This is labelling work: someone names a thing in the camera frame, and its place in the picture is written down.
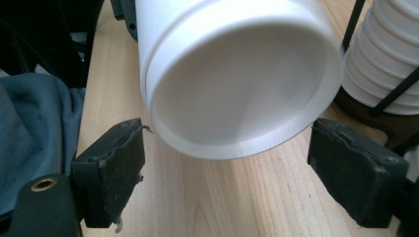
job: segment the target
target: wooden surface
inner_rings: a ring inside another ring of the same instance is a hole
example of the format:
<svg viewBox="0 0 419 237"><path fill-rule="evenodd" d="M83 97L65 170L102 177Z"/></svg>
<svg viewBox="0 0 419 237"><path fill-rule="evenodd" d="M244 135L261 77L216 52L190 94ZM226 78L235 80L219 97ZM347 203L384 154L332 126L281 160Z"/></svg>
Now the wooden surface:
<svg viewBox="0 0 419 237"><path fill-rule="evenodd" d="M340 40L354 0L320 3ZM137 44L125 23L115 20L107 0L95 36L78 153L120 121L140 117L149 124L138 78ZM381 132L353 121L335 105L323 116L380 143L385 140ZM123 212L124 228L118 236L394 236L397 220L388 229L362 228L326 192L306 163L309 137L308 128L257 156L208 161L179 154L145 132L144 181ZM83 232L116 236L115 229Z"/></svg>

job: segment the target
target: white plastic cylinder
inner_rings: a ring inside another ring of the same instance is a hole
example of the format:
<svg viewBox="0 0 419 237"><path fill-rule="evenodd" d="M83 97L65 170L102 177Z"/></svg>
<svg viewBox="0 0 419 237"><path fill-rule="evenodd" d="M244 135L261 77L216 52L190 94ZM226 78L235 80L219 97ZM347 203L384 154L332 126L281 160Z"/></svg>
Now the white plastic cylinder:
<svg viewBox="0 0 419 237"><path fill-rule="evenodd" d="M136 0L153 129L190 156L231 159L308 127L342 82L339 45L309 0Z"/></svg>

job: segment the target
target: blue-gray cloth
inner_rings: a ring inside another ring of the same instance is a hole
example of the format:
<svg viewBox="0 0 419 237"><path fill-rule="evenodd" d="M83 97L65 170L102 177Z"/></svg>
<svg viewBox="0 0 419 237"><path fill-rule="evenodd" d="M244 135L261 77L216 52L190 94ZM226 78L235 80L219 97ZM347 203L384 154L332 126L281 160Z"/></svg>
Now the blue-gray cloth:
<svg viewBox="0 0 419 237"><path fill-rule="evenodd" d="M69 175L83 102L83 89L50 75L0 78L0 214L14 209L25 183Z"/></svg>

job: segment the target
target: black clamp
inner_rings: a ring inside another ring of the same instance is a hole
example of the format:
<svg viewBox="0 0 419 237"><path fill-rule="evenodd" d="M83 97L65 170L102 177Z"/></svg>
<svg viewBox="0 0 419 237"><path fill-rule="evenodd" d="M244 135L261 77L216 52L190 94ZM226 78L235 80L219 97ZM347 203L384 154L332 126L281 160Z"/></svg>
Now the black clamp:
<svg viewBox="0 0 419 237"><path fill-rule="evenodd" d="M419 236L419 179L406 179L408 163L397 154L320 118L312 127L308 164L360 226L385 228L395 215L399 232Z"/></svg>
<svg viewBox="0 0 419 237"><path fill-rule="evenodd" d="M82 236L87 227L108 228L121 214L145 163L139 118L109 129L72 162L72 174L48 175L19 192L8 236Z"/></svg>

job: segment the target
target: white stacked cups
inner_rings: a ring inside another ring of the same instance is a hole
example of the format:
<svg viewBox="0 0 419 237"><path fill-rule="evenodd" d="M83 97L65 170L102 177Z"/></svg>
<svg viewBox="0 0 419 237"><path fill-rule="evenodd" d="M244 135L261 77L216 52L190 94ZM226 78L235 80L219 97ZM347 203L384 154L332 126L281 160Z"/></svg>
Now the white stacked cups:
<svg viewBox="0 0 419 237"><path fill-rule="evenodd" d="M310 0L136 0L141 94L176 150L231 159L277 146L328 107L342 80Z"/></svg>
<svg viewBox="0 0 419 237"><path fill-rule="evenodd" d="M345 91L369 107L376 106L419 66L419 1L375 0L345 61ZM419 115L419 85L384 111Z"/></svg>

